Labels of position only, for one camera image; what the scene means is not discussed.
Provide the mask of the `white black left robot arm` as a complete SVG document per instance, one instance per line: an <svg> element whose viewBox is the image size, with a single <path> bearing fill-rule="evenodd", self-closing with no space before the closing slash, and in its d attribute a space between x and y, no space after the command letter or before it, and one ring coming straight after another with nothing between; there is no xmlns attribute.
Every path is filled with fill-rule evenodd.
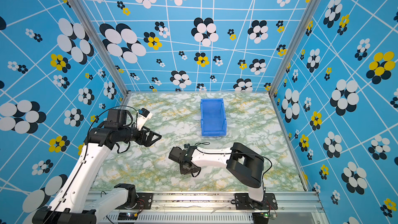
<svg viewBox="0 0 398 224"><path fill-rule="evenodd" d="M161 139L144 126L152 113L142 108L133 117L127 110L113 107L107 110L105 121L96 128L90 127L82 153L69 178L49 207L42 207L32 218L34 224L97 224L114 209L144 207L133 184L117 184L104 197L86 204L91 185L106 157L120 142L150 147Z"/></svg>

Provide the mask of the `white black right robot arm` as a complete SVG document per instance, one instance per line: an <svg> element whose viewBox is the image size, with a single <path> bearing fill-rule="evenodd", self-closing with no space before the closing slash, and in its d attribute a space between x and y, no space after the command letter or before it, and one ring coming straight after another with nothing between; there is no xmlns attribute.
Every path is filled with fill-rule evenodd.
<svg viewBox="0 0 398 224"><path fill-rule="evenodd" d="M185 144L184 148L173 147L169 159L179 164L180 174L197 177L203 167L227 169L239 182L248 187L248 200L253 209L265 208L263 177L269 169L264 168L264 162L271 160L242 143L234 143L232 147L224 149L206 149L200 147L201 143L191 146Z"/></svg>

